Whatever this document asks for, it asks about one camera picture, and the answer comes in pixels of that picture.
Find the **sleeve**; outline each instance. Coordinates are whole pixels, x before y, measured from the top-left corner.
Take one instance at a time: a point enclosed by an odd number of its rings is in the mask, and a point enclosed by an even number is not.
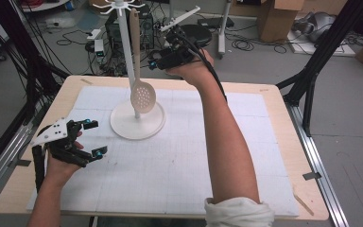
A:
[[[233,198],[217,204],[205,200],[207,227],[268,227],[274,221],[274,212],[265,203],[248,198]]]

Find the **forearm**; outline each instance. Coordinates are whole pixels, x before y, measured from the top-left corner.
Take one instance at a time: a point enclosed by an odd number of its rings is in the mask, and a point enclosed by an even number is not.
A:
[[[213,79],[206,79],[197,88],[202,99],[214,202],[236,197],[259,202],[251,155],[227,102]]]
[[[61,225],[61,187],[43,182],[28,227],[59,227]]]

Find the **metal frame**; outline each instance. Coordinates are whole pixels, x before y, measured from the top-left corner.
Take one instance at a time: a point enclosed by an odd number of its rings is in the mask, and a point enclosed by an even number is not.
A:
[[[337,199],[335,190],[329,180],[326,169],[323,166],[323,162],[318,153],[317,147],[315,146],[312,137],[307,136],[305,129],[303,128],[303,114],[299,107],[293,107],[286,105],[291,118],[293,119],[296,132],[300,137],[302,142],[302,147],[304,148],[305,154],[308,159],[308,163],[311,165],[312,171],[314,173],[319,173],[320,178],[316,179],[320,192],[325,200],[326,206],[329,210],[332,221],[337,227],[348,227],[346,216],[340,206]]]
[[[315,82],[320,74],[320,70],[333,56],[336,49],[345,39],[346,34],[362,16],[363,0],[349,0],[341,10],[337,19],[331,25],[329,31],[320,41],[319,47],[304,69],[299,74],[276,84],[279,89],[293,84],[290,91],[284,95],[285,104],[294,121],[297,134],[302,141],[302,147],[304,148],[308,163],[310,164],[313,173],[320,175],[316,181],[328,207],[331,219],[337,227],[348,227],[349,224],[340,203],[338,202],[333,186],[329,181],[329,177],[323,166],[314,140],[311,137],[311,111],[315,92]],[[304,94],[306,94],[306,96],[304,113],[302,114],[299,108],[299,102]]]
[[[286,79],[276,86],[279,89],[293,84],[293,87],[284,96],[285,102],[292,106],[298,106],[300,99],[305,95],[304,113],[302,126],[307,136],[311,136],[310,121],[312,103],[315,91],[315,82],[320,70],[333,56],[336,49],[345,39],[346,34],[354,27],[356,22],[363,15],[363,0],[349,0],[341,10],[337,19],[331,25],[329,31],[320,41],[320,45],[314,52],[314,55],[308,61],[304,69],[297,75]]]
[[[14,133],[14,136],[0,155],[0,180],[9,169],[10,163],[17,161],[16,156],[25,148],[28,138],[31,137],[33,133],[32,122],[20,126],[17,132]]]
[[[24,62],[12,56],[10,51],[8,51],[8,54],[17,67],[17,70],[19,72],[22,71],[22,73],[26,75],[27,79],[26,105],[1,136],[1,155],[4,152],[5,146],[8,144],[20,124],[24,123],[23,121],[28,123],[33,118],[35,106],[40,97],[44,95],[53,96],[59,91],[61,86],[55,81],[52,73],[63,79],[67,78],[69,74],[65,73],[42,57],[10,1],[0,1],[0,25],[6,31],[10,40],[14,43],[18,53],[22,56]],[[0,44],[4,48],[9,47],[9,45],[1,38]],[[37,91],[37,84],[41,84],[41,87],[43,88],[42,91]]]

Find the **human arm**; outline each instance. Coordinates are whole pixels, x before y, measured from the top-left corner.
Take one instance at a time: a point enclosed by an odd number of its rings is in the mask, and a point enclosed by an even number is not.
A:
[[[203,54],[213,64],[204,50]],[[213,203],[245,197],[259,203],[249,148],[213,75],[200,61],[166,71],[183,77],[202,101]]]
[[[75,145],[83,148],[78,142]],[[79,166],[55,159],[49,153],[46,175],[27,227],[61,226],[61,190],[78,169]]]

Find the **round base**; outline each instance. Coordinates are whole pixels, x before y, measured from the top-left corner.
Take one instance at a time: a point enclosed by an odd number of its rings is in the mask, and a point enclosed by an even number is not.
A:
[[[130,101],[116,106],[111,113],[111,126],[118,135],[130,140],[142,140],[156,134],[164,126],[164,108],[157,102],[149,113],[135,117]]]
[[[212,41],[212,33],[207,28],[199,25],[183,25],[181,29],[187,37],[194,37],[200,47],[208,45]]]

